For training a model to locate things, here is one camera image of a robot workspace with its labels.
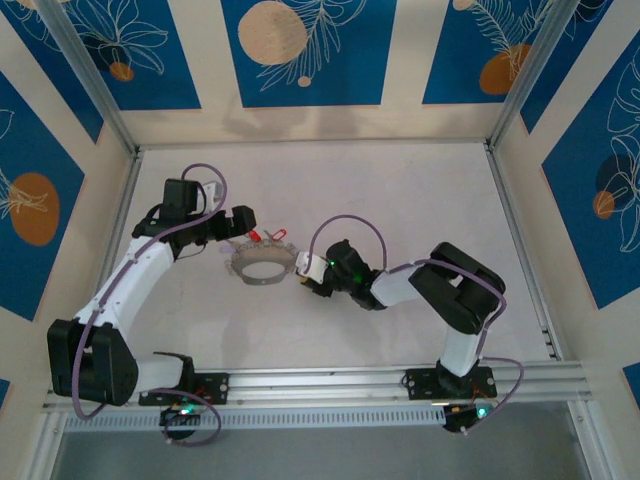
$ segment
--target white floor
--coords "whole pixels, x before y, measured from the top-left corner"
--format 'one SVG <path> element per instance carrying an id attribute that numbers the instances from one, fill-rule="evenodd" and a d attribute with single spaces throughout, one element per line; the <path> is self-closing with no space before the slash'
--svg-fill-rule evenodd
<path id="1" fill-rule="evenodd" d="M 453 243 L 507 284 L 508 308 L 484 353 L 548 359 L 482 145 L 371 141 L 147 151 L 121 254 L 133 226 L 162 200 L 164 180 L 195 162 L 224 173 L 227 209 L 250 206 L 258 231 L 285 228 L 299 249 L 339 213 L 361 215 L 382 231 L 390 266 L 427 257 L 441 241 Z M 204 169 L 192 173 L 203 182 L 212 178 Z M 318 252 L 344 238 L 372 268 L 381 267 L 377 238 L 349 220 L 324 231 Z M 135 354 L 174 351 L 193 356 L 196 368 L 233 369 L 409 365 L 433 363 L 441 353 L 446 325 L 426 302 L 367 312 L 346 294 L 313 295 L 294 275 L 251 287 L 227 273 L 229 254 L 220 247 L 211 243 L 158 282 L 130 337 Z"/>

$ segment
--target red clip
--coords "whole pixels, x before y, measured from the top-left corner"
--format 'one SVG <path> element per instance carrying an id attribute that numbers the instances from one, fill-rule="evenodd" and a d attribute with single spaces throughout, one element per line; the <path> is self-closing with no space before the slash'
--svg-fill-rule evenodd
<path id="1" fill-rule="evenodd" d="M 255 243 L 260 243 L 262 241 L 262 237 L 255 230 L 251 230 L 249 232 L 249 238 Z"/>
<path id="2" fill-rule="evenodd" d="M 275 241 L 278 240 L 282 240 L 284 237 L 287 236 L 287 231 L 284 228 L 281 228 L 280 230 L 278 230 L 276 233 L 274 233 L 271 238 Z"/>

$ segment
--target beige circle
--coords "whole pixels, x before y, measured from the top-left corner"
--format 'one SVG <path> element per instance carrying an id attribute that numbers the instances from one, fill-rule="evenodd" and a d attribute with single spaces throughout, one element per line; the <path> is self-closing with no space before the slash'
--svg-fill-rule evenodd
<path id="1" fill-rule="evenodd" d="M 67 3 L 70 0 L 58 0 L 58 3 Z M 33 0 L 16 0 L 20 5 L 27 7 L 29 10 L 35 10 L 36 6 L 33 3 Z"/>
<path id="2" fill-rule="evenodd" d="M 307 77 L 306 75 L 303 75 L 302 77 L 300 77 L 298 79 L 298 86 L 300 86 L 302 88 L 306 88 L 309 85 L 311 85 L 311 79 L 309 77 Z"/>
<path id="3" fill-rule="evenodd" d="M 453 0 L 453 8 L 456 10 L 467 10 L 473 7 L 476 0 Z"/>
<path id="4" fill-rule="evenodd" d="M 307 45 L 307 29 L 298 14 L 274 1 L 251 7 L 238 24 L 238 37 L 247 56 L 261 65 L 290 62 Z"/>

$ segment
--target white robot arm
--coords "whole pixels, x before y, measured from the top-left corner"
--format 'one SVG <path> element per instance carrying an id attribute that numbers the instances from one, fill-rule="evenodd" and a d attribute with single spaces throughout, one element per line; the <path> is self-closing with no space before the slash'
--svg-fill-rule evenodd
<path id="1" fill-rule="evenodd" d="M 189 385 L 194 375 L 189 357 L 154 354 L 135 359 L 127 338 L 145 299 L 184 247 L 245 235 L 256 226 L 253 210 L 246 206 L 234 207 L 231 218 L 224 210 L 214 212 L 220 197 L 217 182 L 165 182 L 163 202 L 135 227 L 124 258 L 104 286 L 73 320 L 56 320 L 49 328 L 49 360 L 57 394 L 71 396 L 74 360 L 90 322 L 86 347 L 91 350 L 84 349 L 77 378 L 80 398 L 123 405 L 139 392 Z M 181 227 L 188 223 L 198 224 Z"/>
<path id="2" fill-rule="evenodd" d="M 438 361 L 440 380 L 447 388 L 458 384 L 466 390 L 464 379 L 477 366 L 487 317 L 500 306 L 505 291 L 497 274 L 449 243 L 438 245 L 429 260 L 391 271 L 370 270 L 347 240 L 331 246 L 326 257 L 312 255 L 309 268 L 309 252 L 301 252 L 296 261 L 304 284 L 318 295 L 345 291 L 367 310 L 427 300 L 448 324 Z M 453 285 L 460 276 L 460 283 Z"/>

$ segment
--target black bracket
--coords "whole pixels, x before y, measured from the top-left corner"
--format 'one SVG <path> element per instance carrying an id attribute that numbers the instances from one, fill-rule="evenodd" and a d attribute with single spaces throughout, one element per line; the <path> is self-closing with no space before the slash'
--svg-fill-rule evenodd
<path id="1" fill-rule="evenodd" d="M 453 387 L 443 377 L 441 367 L 412 368 L 402 380 L 409 400 L 471 400 L 478 390 L 486 398 L 496 398 L 496 382 L 489 367 L 474 367 Z"/>
<path id="2" fill-rule="evenodd" d="M 229 374 L 195 373 L 188 391 L 211 405 L 226 405 L 229 396 Z M 169 407 L 179 401 L 180 399 L 175 395 L 149 393 L 146 396 L 141 394 L 138 404 L 143 407 Z"/>

